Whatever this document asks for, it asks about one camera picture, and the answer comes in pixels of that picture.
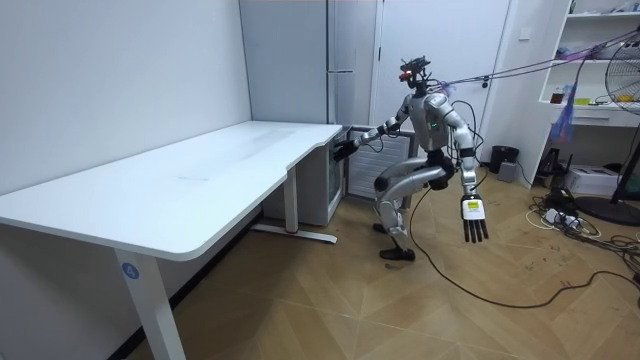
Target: blue label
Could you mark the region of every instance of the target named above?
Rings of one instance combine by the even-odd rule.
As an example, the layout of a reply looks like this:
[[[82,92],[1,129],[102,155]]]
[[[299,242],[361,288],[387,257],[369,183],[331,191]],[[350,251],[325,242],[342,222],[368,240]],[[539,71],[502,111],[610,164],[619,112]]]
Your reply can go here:
[[[124,274],[127,275],[127,277],[129,277],[130,279],[135,280],[140,277],[138,269],[136,269],[135,266],[129,263],[122,264],[122,271],[124,271]]]

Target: electric fan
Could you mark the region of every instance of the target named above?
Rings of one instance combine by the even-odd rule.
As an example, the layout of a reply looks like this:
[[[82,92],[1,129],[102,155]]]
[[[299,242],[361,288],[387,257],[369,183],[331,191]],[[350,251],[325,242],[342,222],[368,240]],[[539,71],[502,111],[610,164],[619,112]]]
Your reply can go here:
[[[615,52],[605,74],[605,86],[613,103],[640,115],[640,35],[624,42]],[[640,210],[621,202],[628,198],[625,189],[639,159],[640,145],[636,147],[631,160],[627,158],[626,169],[622,177],[618,177],[618,186],[611,199],[579,197],[576,198],[578,210],[614,224],[640,226]]]

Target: robot leg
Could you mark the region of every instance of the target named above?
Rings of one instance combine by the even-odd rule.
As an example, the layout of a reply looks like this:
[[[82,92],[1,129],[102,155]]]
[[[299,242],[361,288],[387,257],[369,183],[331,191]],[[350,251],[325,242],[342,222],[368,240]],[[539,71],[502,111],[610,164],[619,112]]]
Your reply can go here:
[[[376,199],[380,199],[382,194],[384,194],[384,192],[389,189],[389,185],[391,184],[393,178],[407,175],[416,171],[417,169],[424,168],[426,163],[427,159],[425,158],[411,158],[389,166],[385,171],[382,172],[382,174],[380,174],[376,178],[376,181],[374,182]],[[384,226],[380,223],[373,224],[373,230],[382,234],[386,234]]]
[[[376,201],[375,210],[382,226],[395,243],[395,248],[380,251],[380,257],[387,260],[415,260],[413,250],[407,247],[407,228],[402,214],[395,206],[396,199],[415,194],[422,190],[429,181],[447,176],[441,167],[419,169],[412,174],[400,177]]]

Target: white box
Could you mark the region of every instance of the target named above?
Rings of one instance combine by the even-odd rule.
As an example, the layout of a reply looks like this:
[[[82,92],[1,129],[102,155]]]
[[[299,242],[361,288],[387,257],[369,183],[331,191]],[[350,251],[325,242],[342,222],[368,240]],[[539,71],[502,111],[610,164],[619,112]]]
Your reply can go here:
[[[564,185],[576,194],[613,195],[618,174],[600,166],[572,165]]]

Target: power strip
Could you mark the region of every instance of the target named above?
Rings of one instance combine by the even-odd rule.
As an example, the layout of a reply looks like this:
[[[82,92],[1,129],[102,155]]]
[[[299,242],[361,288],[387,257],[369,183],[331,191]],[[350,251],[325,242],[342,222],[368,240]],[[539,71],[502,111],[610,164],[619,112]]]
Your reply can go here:
[[[544,214],[544,219],[549,223],[549,224],[555,224],[559,221],[564,222],[567,226],[572,227],[574,229],[578,229],[578,225],[580,225],[580,219],[575,217],[575,216],[571,216],[571,215],[566,215],[563,212],[557,211],[556,209],[549,209],[547,210],[547,212]]]

